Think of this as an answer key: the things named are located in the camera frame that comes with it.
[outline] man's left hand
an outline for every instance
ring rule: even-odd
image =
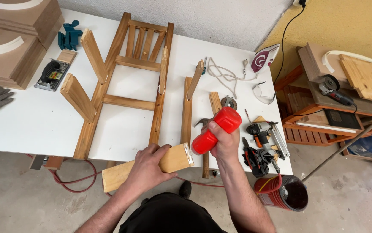
[[[177,172],[165,173],[158,166],[158,162],[170,147],[168,144],[160,147],[153,143],[144,150],[138,151],[124,185],[134,187],[134,190],[138,190],[142,194],[176,177]]]

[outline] hammer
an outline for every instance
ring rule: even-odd
[[[202,118],[200,119],[194,127],[196,127],[197,125],[199,125],[200,123],[203,124],[203,126],[207,125],[207,123],[209,122],[209,119],[208,118]],[[206,178],[208,179],[209,178],[209,152],[206,152],[203,154],[203,170],[202,170],[202,178]]]

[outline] red glue bottle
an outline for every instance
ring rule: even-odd
[[[213,119],[227,133],[232,133],[242,123],[241,116],[231,107],[223,107]],[[209,131],[209,129],[197,136],[193,142],[191,149],[194,154],[202,155],[210,151],[218,142],[218,139]]]

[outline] concrete floor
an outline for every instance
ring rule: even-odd
[[[297,177],[310,173],[337,149],[337,146],[288,146]],[[25,155],[0,152],[0,233],[73,232],[108,200],[101,188],[101,176],[90,190],[74,194],[55,183],[47,170],[29,170],[29,163],[30,158]],[[98,170],[105,168],[104,161],[93,163]],[[84,161],[66,161],[58,173],[64,181],[69,181],[90,175],[92,170]],[[247,175],[253,185],[255,177]],[[199,179],[200,169],[185,169],[179,176],[207,182]],[[91,180],[69,187],[81,190]],[[220,178],[210,181],[221,183]],[[143,198],[165,191],[176,192],[181,183],[172,179],[144,193],[127,210],[121,223]],[[372,232],[371,162],[337,156],[305,184],[309,194],[305,211],[267,208],[278,232]],[[225,190],[197,185],[192,188],[190,199],[206,208],[222,229],[236,232],[230,220]]]

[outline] red bucket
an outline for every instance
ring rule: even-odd
[[[267,191],[275,188],[279,183],[278,177],[261,178],[255,182],[253,189],[256,191]],[[282,185],[278,190],[258,194],[262,204],[266,206],[279,207],[286,210],[303,211],[308,204],[307,188],[293,175],[283,175]]]

